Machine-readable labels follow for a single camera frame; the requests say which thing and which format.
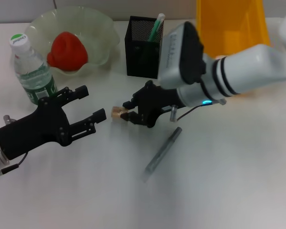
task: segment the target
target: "blue indicator light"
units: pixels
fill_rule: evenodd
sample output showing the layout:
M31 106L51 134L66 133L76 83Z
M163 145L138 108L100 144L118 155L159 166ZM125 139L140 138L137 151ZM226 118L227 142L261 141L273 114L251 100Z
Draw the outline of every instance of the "blue indicator light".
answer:
M212 103L211 100L205 100L205 101L202 102L202 104L211 104L211 103Z

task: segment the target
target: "black mesh pencil holder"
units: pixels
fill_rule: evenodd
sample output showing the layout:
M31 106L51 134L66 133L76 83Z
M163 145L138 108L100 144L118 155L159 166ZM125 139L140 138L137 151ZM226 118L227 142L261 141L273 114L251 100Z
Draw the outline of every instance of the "black mesh pencil holder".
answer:
M156 18L131 16L125 36L127 75L157 79L163 24L154 42L148 42Z

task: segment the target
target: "yellow container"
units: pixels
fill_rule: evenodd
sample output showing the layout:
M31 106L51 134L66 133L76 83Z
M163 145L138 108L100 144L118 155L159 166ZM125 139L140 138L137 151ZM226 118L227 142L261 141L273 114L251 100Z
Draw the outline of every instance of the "yellow container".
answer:
M196 21L204 52L213 58L270 45L262 0L197 0Z

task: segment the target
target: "green pen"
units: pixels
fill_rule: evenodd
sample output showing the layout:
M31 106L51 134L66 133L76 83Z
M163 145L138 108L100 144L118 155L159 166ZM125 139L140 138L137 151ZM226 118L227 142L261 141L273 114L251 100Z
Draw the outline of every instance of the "green pen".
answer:
M157 20L154 22L153 29L151 31L151 35L149 35L148 41L154 42L159 32L161 25L165 19L165 15L163 13L159 13Z

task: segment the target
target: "water bottle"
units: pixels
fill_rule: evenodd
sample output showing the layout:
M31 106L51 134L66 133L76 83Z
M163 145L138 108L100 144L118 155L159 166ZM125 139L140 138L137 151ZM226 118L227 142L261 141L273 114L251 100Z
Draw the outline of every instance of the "water bottle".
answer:
M28 36L21 33L10 39L16 76L30 98L37 104L42 97L57 92L53 76L46 60L30 44Z

